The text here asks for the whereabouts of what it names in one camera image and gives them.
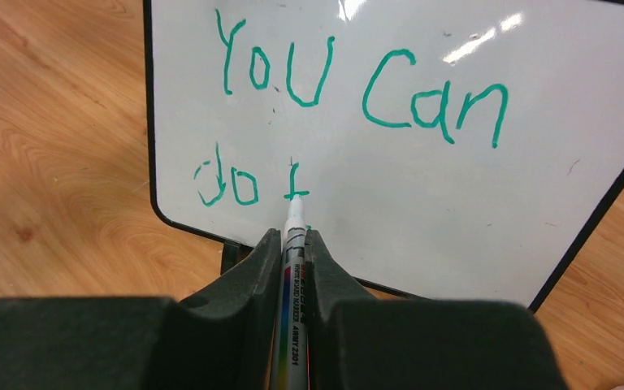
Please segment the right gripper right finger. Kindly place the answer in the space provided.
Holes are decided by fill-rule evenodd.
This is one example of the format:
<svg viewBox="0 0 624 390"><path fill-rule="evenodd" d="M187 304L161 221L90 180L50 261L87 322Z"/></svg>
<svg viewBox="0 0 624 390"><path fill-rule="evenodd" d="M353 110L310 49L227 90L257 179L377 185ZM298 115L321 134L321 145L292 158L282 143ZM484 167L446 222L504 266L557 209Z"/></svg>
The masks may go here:
<svg viewBox="0 0 624 390"><path fill-rule="evenodd" d="M548 338L505 301L379 299L306 236L314 389L564 389Z"/></svg>

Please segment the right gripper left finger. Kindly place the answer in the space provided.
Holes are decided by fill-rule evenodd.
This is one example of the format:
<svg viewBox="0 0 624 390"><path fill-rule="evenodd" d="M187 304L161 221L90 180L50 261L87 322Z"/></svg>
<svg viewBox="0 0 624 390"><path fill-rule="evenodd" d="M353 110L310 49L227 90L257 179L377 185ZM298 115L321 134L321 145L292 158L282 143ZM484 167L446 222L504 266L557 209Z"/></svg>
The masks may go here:
<svg viewBox="0 0 624 390"><path fill-rule="evenodd" d="M280 232L182 301L0 298L0 389L262 389Z"/></svg>

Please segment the whiteboard marker white body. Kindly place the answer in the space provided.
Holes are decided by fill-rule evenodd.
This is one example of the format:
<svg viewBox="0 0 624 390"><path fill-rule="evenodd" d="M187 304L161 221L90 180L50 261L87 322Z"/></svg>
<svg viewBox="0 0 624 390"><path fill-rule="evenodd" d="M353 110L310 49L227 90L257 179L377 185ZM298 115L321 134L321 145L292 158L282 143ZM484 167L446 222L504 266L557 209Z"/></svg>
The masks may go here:
<svg viewBox="0 0 624 390"><path fill-rule="evenodd" d="M295 195L289 202L283 231L270 389L309 387L304 255L306 233L302 197Z"/></svg>

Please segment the small whiteboard black frame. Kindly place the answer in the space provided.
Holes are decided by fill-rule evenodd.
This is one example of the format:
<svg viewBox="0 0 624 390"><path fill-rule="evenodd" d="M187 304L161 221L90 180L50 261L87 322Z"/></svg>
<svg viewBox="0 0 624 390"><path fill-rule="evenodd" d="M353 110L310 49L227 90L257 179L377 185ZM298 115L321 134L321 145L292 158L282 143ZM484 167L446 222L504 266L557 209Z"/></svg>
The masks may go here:
<svg viewBox="0 0 624 390"><path fill-rule="evenodd" d="M291 198L377 287L538 308L624 188L624 2L146 1L151 201L256 244Z"/></svg>

